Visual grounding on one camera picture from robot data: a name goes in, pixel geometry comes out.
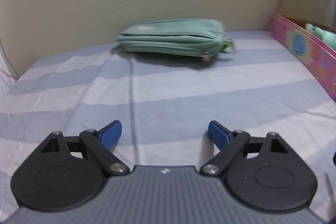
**pink box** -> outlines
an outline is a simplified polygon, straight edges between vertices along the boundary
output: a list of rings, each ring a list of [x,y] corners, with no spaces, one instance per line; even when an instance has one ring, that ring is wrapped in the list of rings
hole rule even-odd
[[[330,27],[315,22],[275,14],[272,37],[300,60],[336,101],[336,51],[306,31],[303,28],[305,23],[336,33]]]

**metal rivet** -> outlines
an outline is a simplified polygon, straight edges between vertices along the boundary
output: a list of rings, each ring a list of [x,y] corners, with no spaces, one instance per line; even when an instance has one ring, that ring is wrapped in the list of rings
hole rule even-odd
[[[204,173],[207,173],[207,174],[215,174],[218,172],[219,168],[216,165],[207,164],[203,166],[202,170]]]
[[[112,172],[116,172],[116,173],[122,173],[122,172],[125,172],[127,169],[127,166],[122,164],[122,163],[117,163],[117,164],[112,164],[110,166],[110,170]]]

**mint green pouch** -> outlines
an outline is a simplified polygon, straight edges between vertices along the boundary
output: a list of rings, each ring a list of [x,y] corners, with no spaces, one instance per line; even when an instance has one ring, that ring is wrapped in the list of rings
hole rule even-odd
[[[116,39],[125,52],[160,52],[187,56],[235,53],[234,40],[225,38],[220,21],[179,19],[132,25]]]

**striped bedsheet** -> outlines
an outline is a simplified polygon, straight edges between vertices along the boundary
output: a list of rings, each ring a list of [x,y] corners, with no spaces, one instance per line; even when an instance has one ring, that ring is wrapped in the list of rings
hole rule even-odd
[[[276,131],[315,172],[311,209],[336,214],[336,105],[268,32],[227,32],[236,55],[211,67],[187,57],[111,54],[115,44],[36,62],[0,103],[0,221],[16,209],[10,178],[52,131],[66,136],[118,119],[114,153],[128,166],[195,165],[218,151],[211,120],[253,136]]]

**blue gripper pad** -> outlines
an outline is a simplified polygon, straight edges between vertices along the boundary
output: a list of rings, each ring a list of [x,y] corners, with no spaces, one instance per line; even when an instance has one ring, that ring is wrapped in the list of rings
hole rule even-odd
[[[113,121],[98,131],[98,135],[100,135],[99,142],[108,150],[111,150],[121,137],[121,129],[121,122],[118,120]]]
[[[217,121],[211,121],[208,128],[209,139],[222,150],[233,139],[233,133]]]

